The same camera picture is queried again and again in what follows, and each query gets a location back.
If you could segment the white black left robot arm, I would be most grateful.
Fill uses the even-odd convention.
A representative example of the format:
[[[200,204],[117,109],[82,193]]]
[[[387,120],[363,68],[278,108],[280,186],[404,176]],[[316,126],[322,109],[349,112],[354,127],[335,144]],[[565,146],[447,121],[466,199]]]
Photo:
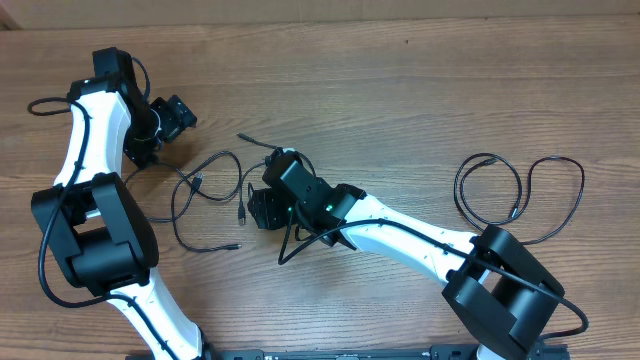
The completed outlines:
[[[154,231],[122,177],[129,158],[143,169],[196,116],[178,96],[148,99],[138,87],[138,60],[115,47],[93,54],[95,75],[72,83],[62,98],[73,116],[64,165],[51,188],[33,194],[31,209],[43,239],[38,277],[54,303],[72,307],[46,282],[51,252],[67,282],[117,308],[149,346],[152,359],[212,359],[200,327],[187,318],[157,268]]]

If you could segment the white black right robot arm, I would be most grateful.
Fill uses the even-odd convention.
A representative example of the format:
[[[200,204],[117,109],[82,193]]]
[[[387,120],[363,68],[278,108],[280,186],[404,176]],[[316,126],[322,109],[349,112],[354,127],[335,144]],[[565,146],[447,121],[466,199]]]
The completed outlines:
[[[480,359],[525,359],[541,341],[564,289],[511,233],[447,230],[384,205],[349,184],[329,185],[301,153],[276,149],[266,159],[265,188],[248,190],[257,226],[309,232],[323,242],[387,256],[442,286],[442,295],[480,343]]]

